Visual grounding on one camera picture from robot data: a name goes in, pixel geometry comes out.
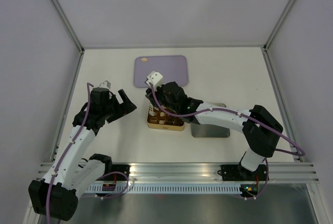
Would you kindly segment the gold chocolate box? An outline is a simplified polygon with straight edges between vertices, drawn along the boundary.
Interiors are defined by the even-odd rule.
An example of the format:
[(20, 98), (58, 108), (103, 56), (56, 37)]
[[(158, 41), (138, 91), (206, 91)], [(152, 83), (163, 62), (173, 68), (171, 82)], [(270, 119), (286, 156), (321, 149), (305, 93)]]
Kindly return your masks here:
[[(154, 107), (158, 112), (156, 116), (149, 115), (149, 108), (148, 108), (148, 115), (147, 115), (147, 125), (151, 129), (160, 129), (160, 130), (172, 130), (172, 131), (183, 131), (185, 128), (185, 123), (179, 117), (174, 117), (169, 114), (166, 114), (160, 108)], [(164, 125), (160, 125), (159, 121), (165, 121)], [(174, 125), (168, 125), (168, 122), (174, 122)]]

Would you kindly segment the silver tin lid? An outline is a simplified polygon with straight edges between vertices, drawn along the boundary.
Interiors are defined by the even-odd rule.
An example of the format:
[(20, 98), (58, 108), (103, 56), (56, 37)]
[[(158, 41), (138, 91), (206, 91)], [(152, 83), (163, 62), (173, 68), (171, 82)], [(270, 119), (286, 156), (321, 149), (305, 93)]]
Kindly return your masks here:
[(229, 128), (210, 124), (198, 124), (195, 117), (190, 126), (191, 135), (195, 138), (228, 138), (230, 136)]

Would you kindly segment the white tongs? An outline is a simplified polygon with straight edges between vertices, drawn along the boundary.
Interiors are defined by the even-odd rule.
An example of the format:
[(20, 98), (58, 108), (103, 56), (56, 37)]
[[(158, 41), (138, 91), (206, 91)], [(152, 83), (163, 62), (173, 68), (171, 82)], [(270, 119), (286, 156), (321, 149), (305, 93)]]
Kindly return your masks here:
[(149, 106), (149, 115), (156, 116), (156, 113), (158, 110), (156, 110), (153, 106)]

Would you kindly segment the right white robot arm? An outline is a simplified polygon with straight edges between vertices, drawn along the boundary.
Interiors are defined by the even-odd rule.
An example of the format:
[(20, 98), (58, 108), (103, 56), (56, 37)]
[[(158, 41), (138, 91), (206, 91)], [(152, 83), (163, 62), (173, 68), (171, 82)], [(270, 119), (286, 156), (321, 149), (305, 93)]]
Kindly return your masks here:
[(250, 110), (232, 110), (191, 98), (176, 82), (159, 86), (150, 81), (146, 83), (146, 98), (164, 113), (185, 123), (228, 128), (244, 135), (249, 148), (237, 166), (240, 178), (251, 179), (259, 165), (273, 156), (283, 127), (265, 107), (255, 105)]

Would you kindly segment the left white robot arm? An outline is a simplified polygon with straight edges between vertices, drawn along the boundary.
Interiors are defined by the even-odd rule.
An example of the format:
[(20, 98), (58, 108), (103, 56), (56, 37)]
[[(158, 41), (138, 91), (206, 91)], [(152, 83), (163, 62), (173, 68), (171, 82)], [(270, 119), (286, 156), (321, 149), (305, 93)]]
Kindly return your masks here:
[(120, 89), (117, 94), (107, 86), (87, 84), (88, 100), (75, 115), (72, 130), (64, 148), (40, 180), (28, 187), (34, 211), (52, 219), (68, 221), (74, 215), (79, 199), (96, 180), (109, 180), (115, 171), (112, 158), (93, 154), (84, 166), (80, 161), (89, 145), (106, 123), (112, 123), (136, 110), (136, 105)]

